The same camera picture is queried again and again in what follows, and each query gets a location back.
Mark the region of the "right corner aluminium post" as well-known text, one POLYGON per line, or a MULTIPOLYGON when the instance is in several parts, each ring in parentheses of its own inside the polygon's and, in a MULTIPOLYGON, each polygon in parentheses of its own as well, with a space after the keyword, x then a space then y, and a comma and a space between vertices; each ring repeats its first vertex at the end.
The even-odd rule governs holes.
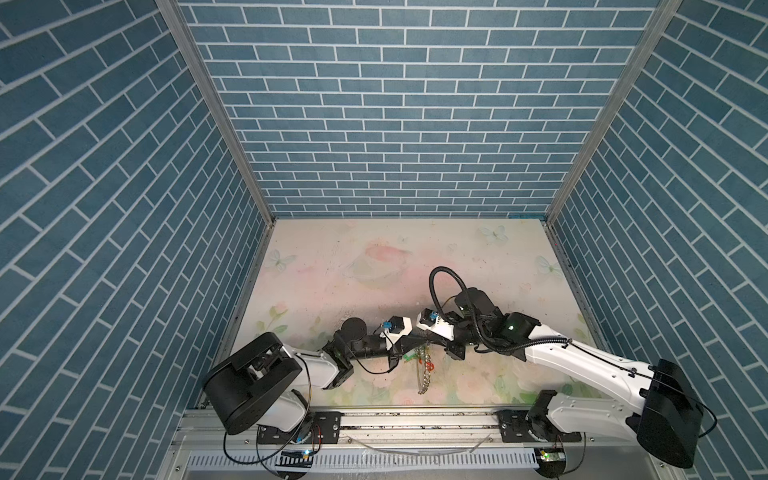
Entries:
POLYGON ((648 20, 636 47, 615 82, 604 107, 599 112, 595 123, 585 141, 575 156, 574 161, 563 178, 552 203, 546 210, 544 225, 547 230, 553 230, 557 218, 562 213, 565 203, 573 192, 580 177, 590 164, 601 141, 616 118, 619 110, 627 99, 632 87, 638 79, 643 67, 649 60, 663 33, 669 26, 675 13, 681 5, 680 0, 661 0, 648 20))

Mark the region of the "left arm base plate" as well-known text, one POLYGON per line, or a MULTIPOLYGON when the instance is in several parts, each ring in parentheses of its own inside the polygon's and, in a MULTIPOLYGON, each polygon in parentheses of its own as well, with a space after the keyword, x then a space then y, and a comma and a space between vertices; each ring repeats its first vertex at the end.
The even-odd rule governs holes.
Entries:
POLYGON ((282 431, 276 427, 260 426, 258 443, 260 445, 295 444, 337 444, 341 431, 342 414, 339 411, 310 412, 298 427, 282 431))

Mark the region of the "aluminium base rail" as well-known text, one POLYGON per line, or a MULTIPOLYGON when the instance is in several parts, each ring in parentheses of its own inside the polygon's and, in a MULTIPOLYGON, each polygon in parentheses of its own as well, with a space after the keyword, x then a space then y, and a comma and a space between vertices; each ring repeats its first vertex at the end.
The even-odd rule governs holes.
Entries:
MULTIPOLYGON (((557 397, 553 407, 320 407, 309 410, 339 411, 341 431, 337 444, 368 444, 379 447, 463 448, 473 442, 481 445, 503 443, 495 412, 503 409, 527 410, 545 415, 564 433, 578 432, 587 442, 636 446, 638 441, 620 434, 617 427, 628 415, 617 401, 603 399, 570 399, 557 397)), ((243 452, 258 442, 260 424, 238 434, 229 435, 212 409, 188 410, 171 442, 171 451, 183 449, 218 449, 227 445, 243 452)))

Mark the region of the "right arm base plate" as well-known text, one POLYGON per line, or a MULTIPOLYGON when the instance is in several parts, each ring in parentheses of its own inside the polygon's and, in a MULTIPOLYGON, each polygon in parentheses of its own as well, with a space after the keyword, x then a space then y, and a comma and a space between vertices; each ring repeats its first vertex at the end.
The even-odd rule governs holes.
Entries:
POLYGON ((527 410, 503 409, 495 412, 503 443, 578 443, 581 433, 558 430, 545 415, 527 410))

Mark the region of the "large keyring with chain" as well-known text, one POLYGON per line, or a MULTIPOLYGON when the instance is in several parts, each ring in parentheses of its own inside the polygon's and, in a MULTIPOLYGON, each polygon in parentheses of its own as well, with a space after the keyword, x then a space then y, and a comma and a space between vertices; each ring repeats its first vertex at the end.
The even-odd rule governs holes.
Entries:
POLYGON ((427 391, 429 390, 430 383, 431 383, 431 377, 432 372, 418 372, 417 371, 417 380, 418 380, 418 394, 419 395, 425 395, 427 391))

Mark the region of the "left corner aluminium post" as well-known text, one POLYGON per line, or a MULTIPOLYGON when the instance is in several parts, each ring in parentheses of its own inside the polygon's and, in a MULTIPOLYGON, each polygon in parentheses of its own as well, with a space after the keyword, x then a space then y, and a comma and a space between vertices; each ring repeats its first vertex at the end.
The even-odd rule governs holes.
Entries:
POLYGON ((271 212, 267 200, 258 185, 253 168, 237 137, 228 112, 205 65, 181 7, 177 1, 171 0, 157 0, 156 4, 259 213, 264 218, 267 228, 272 228, 275 223, 274 214, 271 212))

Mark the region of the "corner aluminium post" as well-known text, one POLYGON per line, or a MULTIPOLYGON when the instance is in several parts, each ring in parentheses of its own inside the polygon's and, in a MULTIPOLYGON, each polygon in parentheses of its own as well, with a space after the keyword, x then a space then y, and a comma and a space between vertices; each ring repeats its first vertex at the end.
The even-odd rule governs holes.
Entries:
POLYGON ((627 99, 632 87, 638 79, 643 67, 649 60, 663 33, 669 26, 675 13, 681 5, 680 0, 661 0, 648 20, 636 47, 615 82, 604 107, 599 112, 595 123, 585 141, 575 156, 574 161, 563 178, 552 203, 546 210, 544 225, 547 230, 553 230, 557 218, 562 213, 565 203, 573 192, 580 177, 590 164, 601 141, 616 118, 619 110, 627 99))
POLYGON ((157 0, 156 4, 259 213, 264 218, 267 228, 272 228, 275 223, 274 214, 271 212, 267 200, 258 185, 253 168, 237 137, 228 112, 205 65, 181 7, 177 1, 171 0, 157 0))

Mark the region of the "bunch of coloured key tags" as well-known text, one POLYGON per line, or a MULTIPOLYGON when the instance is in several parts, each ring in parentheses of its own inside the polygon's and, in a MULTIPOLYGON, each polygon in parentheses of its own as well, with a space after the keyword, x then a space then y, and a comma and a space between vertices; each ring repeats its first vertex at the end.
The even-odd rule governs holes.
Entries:
POLYGON ((434 370, 434 363, 427 347, 419 347, 411 350, 403 356, 402 360, 406 363, 413 363, 418 372, 431 373, 434 370))

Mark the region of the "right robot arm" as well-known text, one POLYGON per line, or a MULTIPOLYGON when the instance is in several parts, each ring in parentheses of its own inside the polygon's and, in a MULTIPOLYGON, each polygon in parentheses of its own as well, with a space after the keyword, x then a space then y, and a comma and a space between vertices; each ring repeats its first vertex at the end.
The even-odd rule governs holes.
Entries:
POLYGON ((544 366, 600 390, 625 406, 628 415, 617 432, 628 434, 655 458, 681 469, 693 466, 702 427, 711 409, 695 393, 676 363, 661 359, 651 365, 614 357, 566 337, 529 315, 503 314, 487 295, 468 288, 446 266, 428 277, 429 292, 437 295, 435 278, 444 273, 460 288, 456 304, 464 323, 454 328, 454 339, 472 344, 479 353, 495 353, 544 366))

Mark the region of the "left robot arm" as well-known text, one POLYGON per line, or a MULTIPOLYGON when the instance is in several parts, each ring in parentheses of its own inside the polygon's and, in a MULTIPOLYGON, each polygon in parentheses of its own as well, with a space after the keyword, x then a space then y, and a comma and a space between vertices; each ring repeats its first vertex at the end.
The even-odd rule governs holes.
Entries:
POLYGON ((215 365, 201 385, 227 434, 257 424, 289 432, 305 421, 314 390, 341 386, 366 359, 385 358, 386 375, 405 354, 428 343, 408 317, 393 317, 372 333, 364 320, 348 318, 315 352, 266 332, 215 365))

